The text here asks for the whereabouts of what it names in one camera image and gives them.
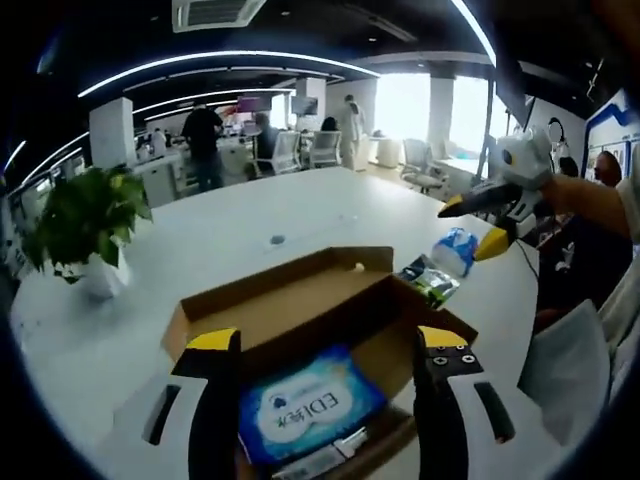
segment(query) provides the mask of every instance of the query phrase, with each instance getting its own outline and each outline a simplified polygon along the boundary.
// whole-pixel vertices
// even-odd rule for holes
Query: tissue pack
[[[341,438],[385,404],[348,349],[331,347],[305,368],[242,395],[240,441],[252,464],[279,464]]]

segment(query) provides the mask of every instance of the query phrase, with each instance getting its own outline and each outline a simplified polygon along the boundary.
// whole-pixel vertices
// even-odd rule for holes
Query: white flower pot
[[[122,248],[118,249],[118,268],[106,263],[96,253],[89,257],[89,263],[82,266],[81,282],[85,291],[92,297],[107,299],[115,297],[131,282],[131,271],[122,254]]]

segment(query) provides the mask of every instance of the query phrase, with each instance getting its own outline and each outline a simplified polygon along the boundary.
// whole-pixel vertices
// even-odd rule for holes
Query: blue tissue package
[[[252,464],[279,464],[343,438],[386,403],[348,349],[334,346],[241,396],[240,441]]]
[[[454,275],[466,277],[476,248],[478,237],[464,228],[452,228],[433,246],[431,258]]]

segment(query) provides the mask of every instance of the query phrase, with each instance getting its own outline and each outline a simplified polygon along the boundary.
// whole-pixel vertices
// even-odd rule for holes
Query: column
[[[427,141],[434,158],[445,158],[444,142],[449,140],[453,113],[453,82],[452,78],[431,77]]]
[[[118,98],[89,114],[89,141],[93,165],[112,168],[136,162],[133,133],[133,103]]]
[[[318,114],[299,116],[296,130],[320,130],[326,114],[327,81],[324,78],[305,78],[296,81],[296,95],[318,99]]]

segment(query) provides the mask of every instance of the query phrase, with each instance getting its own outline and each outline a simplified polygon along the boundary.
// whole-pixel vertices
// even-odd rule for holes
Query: robotic arm
[[[456,195],[438,214],[440,218],[459,217],[512,204],[480,242],[476,260],[504,253],[516,239],[536,226],[535,210],[542,201],[538,190],[553,173],[551,142],[544,130],[533,127],[500,138],[490,152],[489,162],[498,171],[498,177],[479,184],[466,194]]]

